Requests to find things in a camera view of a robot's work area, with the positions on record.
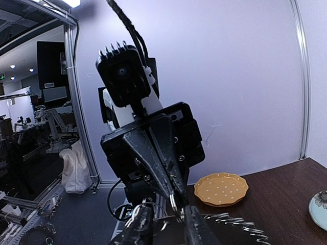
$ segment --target aluminum frame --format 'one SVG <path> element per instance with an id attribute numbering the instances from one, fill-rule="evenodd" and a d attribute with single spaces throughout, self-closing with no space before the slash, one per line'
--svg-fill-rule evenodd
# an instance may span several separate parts
<path id="1" fill-rule="evenodd" d="M 81 139 L 82 146 L 85 151 L 85 155 L 88 160 L 88 167 L 91 173 L 91 178 L 94 186 L 100 183 L 99 171 L 95 162 L 95 158 L 91 149 L 89 135 L 86 130 L 86 125 L 84 121 L 84 115 L 80 100 L 80 92 L 77 80 L 76 67 L 74 67 L 74 27 L 65 24 L 65 49 L 66 49 L 66 60 L 67 60 L 67 74 L 69 80 L 69 89 L 71 91 L 72 106 L 76 118 L 76 124 L 78 133 Z"/>
<path id="2" fill-rule="evenodd" d="M 297 0 L 289 0 L 291 9 L 294 15 L 297 39 L 301 52 L 301 70 L 302 70 L 302 86 L 303 86 L 303 124 L 301 136 L 301 148 L 299 159 L 307 157 L 309 130 L 310 130 L 310 116 L 311 116 L 311 78 L 310 78 L 310 63 L 307 39 L 305 29 L 303 26 L 301 12 Z"/>

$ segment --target purple-tinted wall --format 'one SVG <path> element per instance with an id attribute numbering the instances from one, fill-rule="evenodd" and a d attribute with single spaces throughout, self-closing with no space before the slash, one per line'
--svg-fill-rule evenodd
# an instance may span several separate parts
<path id="1" fill-rule="evenodd" d="M 327 167 L 327 2 L 299 3 L 311 72 L 311 121 L 308 156 Z"/>
<path id="2" fill-rule="evenodd" d="M 78 80 L 103 180 L 115 180 L 99 142 L 98 50 L 128 32 L 105 0 L 82 0 Z M 247 174 L 297 160 L 302 126 L 300 54 L 288 1 L 120 1 L 157 58 L 161 102 L 191 105 L 206 160 L 190 183 L 215 172 Z"/>

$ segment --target desk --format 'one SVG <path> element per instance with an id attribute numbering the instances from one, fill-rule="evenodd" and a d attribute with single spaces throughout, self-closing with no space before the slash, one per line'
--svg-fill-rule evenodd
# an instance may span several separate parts
<path id="1" fill-rule="evenodd" d="M 313 195 L 327 189 L 326 168 L 308 158 L 242 177 L 250 188 L 245 199 L 234 206 L 207 206 L 194 196 L 193 186 L 188 186 L 191 205 L 201 213 L 228 212 L 255 222 L 271 244 L 327 244 L 327 232 L 313 223 L 308 211 Z"/>

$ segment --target white bag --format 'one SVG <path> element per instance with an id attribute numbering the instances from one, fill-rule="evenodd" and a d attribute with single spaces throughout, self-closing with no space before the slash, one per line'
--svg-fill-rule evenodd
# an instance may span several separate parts
<path id="1" fill-rule="evenodd" d="M 63 159 L 61 184 L 67 193 L 82 194 L 91 186 L 92 180 L 81 142 L 72 144 L 72 150 L 62 150 L 59 156 Z"/>

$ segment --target wire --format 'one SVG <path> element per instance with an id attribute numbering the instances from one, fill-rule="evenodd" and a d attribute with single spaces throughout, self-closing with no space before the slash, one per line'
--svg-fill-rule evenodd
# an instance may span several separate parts
<path id="1" fill-rule="evenodd" d="M 145 45 L 145 42 L 143 40 L 143 37 L 138 33 L 137 30 L 135 30 L 135 34 L 136 34 L 138 40 L 140 41 L 140 43 L 142 45 L 142 48 L 143 48 L 143 51 L 144 51 L 144 56 L 147 59 L 149 57 L 149 54 L 148 54 L 147 46 Z"/>
<path id="2" fill-rule="evenodd" d="M 151 205 L 153 205 L 153 206 L 157 206 L 158 208 L 160 208 L 160 209 L 164 212 L 165 217 L 168 216 L 167 211 L 166 211 L 162 206 L 160 206 L 160 205 L 157 204 L 157 203 L 154 203 L 154 202 L 144 202 L 143 204 L 151 204 Z"/>
<path id="3" fill-rule="evenodd" d="M 80 35 L 80 26 L 78 22 L 76 22 L 76 36 L 75 36 L 75 42 L 74 42 L 74 52 L 73 52 L 73 64 L 76 66 L 76 50 L 77 50 L 77 42 L 78 42 L 78 37 Z"/>
<path id="4" fill-rule="evenodd" d="M 128 30 L 129 34 L 131 35 L 133 42 L 138 50 L 138 53 L 141 57 L 142 64 L 144 66 L 147 66 L 147 62 L 144 57 L 145 55 L 143 54 L 141 45 L 139 44 L 139 39 L 136 34 L 137 31 L 135 30 L 135 27 L 133 26 L 131 20 L 126 16 L 126 14 L 123 12 L 123 10 L 118 6 L 118 4 L 114 0 L 107 0 L 107 3 L 109 4 L 109 6 L 111 6 L 112 10 L 117 14 L 119 19 L 125 25 L 126 29 Z"/>
<path id="5" fill-rule="evenodd" d="M 108 197 L 107 197 L 107 206 L 108 206 L 109 212 L 110 212 L 110 214 L 112 215 L 112 217 L 114 217 L 114 218 L 117 219 L 118 221 L 126 221 L 126 220 L 123 219 L 123 218 L 119 218 L 119 217 L 117 217 L 117 216 L 113 213 L 113 211 L 112 211 L 112 209 L 111 209 L 111 206 L 110 206 L 110 196 L 111 196 L 113 190 L 118 186 L 118 184 L 121 183 L 121 181 L 122 181 L 121 179 L 118 180 L 118 181 L 113 185 L 113 187 L 110 189 L 110 191 L 109 191 L 109 193 L 108 193 Z"/>

